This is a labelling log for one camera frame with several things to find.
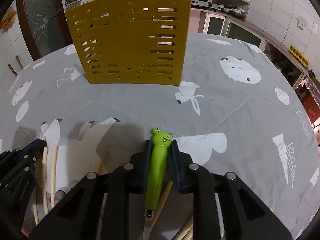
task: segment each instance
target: basket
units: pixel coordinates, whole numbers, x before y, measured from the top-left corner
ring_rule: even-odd
[[[66,11],[90,83],[180,85],[191,0],[95,0]]]

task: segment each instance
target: silver rivet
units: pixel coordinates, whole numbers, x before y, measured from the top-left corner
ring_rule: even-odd
[[[125,170],[132,170],[133,169],[133,164],[132,163],[126,163],[125,165],[123,165],[123,168]]]
[[[195,164],[195,163],[191,163],[189,165],[189,169],[190,170],[193,170],[193,171],[196,171],[197,169],[199,169],[199,165],[198,164]]]
[[[87,174],[87,179],[95,179],[97,177],[97,173],[95,172],[89,172]]]
[[[233,172],[228,172],[227,173],[227,178],[233,180],[233,179],[236,178],[236,175]]]

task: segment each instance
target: yellow egg tray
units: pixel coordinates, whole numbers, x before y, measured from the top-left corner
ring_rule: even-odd
[[[191,0],[94,0],[66,11],[90,83],[180,85]]]
[[[305,68],[309,67],[309,61],[296,49],[296,47],[291,45],[289,47],[289,52],[295,56]]]

